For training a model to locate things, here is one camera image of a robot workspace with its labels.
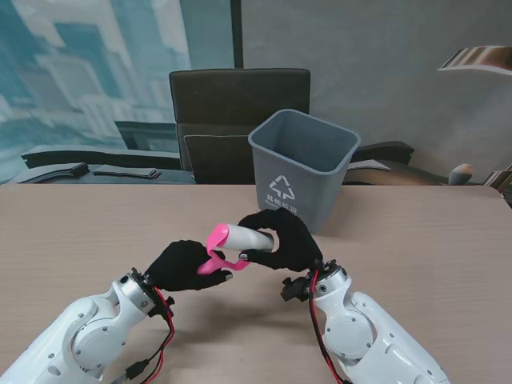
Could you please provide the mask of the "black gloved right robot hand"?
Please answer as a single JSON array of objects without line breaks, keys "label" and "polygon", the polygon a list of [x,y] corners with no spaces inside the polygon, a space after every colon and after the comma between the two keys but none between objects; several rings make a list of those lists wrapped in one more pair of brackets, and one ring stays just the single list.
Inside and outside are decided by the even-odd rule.
[{"label": "black gloved right robot hand", "polygon": [[316,269],[323,262],[323,255],[306,224],[290,211],[262,210],[244,217],[239,225],[252,230],[270,229],[278,237],[274,252],[244,250],[238,258],[273,270],[288,269],[302,272]]}]

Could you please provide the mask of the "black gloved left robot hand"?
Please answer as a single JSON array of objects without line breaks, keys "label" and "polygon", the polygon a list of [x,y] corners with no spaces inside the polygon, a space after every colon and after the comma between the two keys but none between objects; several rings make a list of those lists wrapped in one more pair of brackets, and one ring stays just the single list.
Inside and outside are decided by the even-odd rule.
[{"label": "black gloved left robot hand", "polygon": [[203,244],[180,240],[169,244],[149,266],[145,275],[156,288],[168,292],[203,290],[232,279],[233,275],[228,270],[199,274],[199,267],[209,260],[210,256]]}]

